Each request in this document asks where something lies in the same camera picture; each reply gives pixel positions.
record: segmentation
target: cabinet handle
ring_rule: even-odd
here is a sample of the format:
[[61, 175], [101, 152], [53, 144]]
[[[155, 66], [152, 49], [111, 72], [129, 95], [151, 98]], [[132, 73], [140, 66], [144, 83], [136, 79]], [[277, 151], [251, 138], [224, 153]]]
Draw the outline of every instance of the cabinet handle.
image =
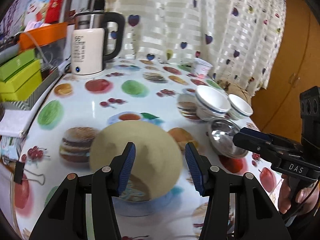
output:
[[299, 77], [297, 77], [297, 78], [294, 80], [294, 83], [293, 83], [293, 85], [292, 85], [293, 88], [296, 87], [296, 85], [297, 85], [297, 83], [298, 83], [299, 80], [300, 80]]
[[295, 78], [296, 74], [292, 73], [292, 75], [289, 78], [289, 84], [292, 84], [293, 79]]

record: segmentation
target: white curtain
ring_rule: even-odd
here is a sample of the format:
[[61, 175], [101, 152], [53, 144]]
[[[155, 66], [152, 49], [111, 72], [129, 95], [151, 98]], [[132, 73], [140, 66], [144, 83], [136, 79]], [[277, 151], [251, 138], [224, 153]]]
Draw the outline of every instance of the white curtain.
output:
[[[106, 0], [125, 16], [120, 57], [187, 64], [198, 56], [210, 76], [246, 88], [267, 88], [285, 22], [285, 0]], [[116, 26], [110, 26], [108, 49]]]

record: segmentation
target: screw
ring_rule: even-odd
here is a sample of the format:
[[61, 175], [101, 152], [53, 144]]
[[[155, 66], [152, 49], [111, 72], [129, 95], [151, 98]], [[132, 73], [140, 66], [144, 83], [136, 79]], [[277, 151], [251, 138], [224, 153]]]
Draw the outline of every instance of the screw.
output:
[[220, 169], [219, 169], [218, 166], [211, 166], [210, 170], [213, 171], [213, 172], [218, 172]]
[[111, 167], [110, 166], [104, 166], [102, 168], [102, 172], [109, 172], [109, 171], [111, 171]]
[[246, 177], [247, 179], [253, 179], [253, 178], [254, 178], [253, 174], [250, 173], [250, 172], [247, 172], [247, 173], [245, 174], [245, 177]]
[[75, 177], [76, 177], [76, 175], [74, 173], [70, 173], [67, 176], [68, 180], [73, 180]]

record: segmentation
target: blue striped bowl rim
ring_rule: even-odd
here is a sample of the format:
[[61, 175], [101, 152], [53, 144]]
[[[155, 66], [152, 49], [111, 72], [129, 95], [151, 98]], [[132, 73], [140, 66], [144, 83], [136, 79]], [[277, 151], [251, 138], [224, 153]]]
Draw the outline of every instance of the blue striped bowl rim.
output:
[[208, 108], [208, 109], [209, 109], [210, 111], [212, 111], [212, 112], [215, 112], [215, 113], [217, 113], [217, 114], [226, 114], [226, 113], [228, 112], [228, 111], [226, 111], [226, 112], [219, 112], [219, 111], [211, 108], [210, 106], [208, 106], [207, 104], [205, 104], [205, 103], [198, 97], [197, 94], [196, 94], [196, 99], [198, 99], [198, 101], [199, 101], [203, 106], [205, 106], [206, 108]]
[[230, 102], [230, 105], [231, 105], [232, 109], [234, 109], [238, 114], [241, 114], [245, 117], [250, 117], [250, 115], [244, 114], [244, 113], [240, 112], [238, 109], [236, 109], [231, 102]]

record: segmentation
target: white cup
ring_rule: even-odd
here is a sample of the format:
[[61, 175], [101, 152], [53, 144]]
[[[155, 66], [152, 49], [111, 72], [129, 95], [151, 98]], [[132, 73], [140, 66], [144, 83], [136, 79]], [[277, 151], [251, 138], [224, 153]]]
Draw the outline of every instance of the white cup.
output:
[[195, 58], [193, 61], [192, 74], [198, 78], [205, 78], [212, 68], [212, 65], [200, 58]]

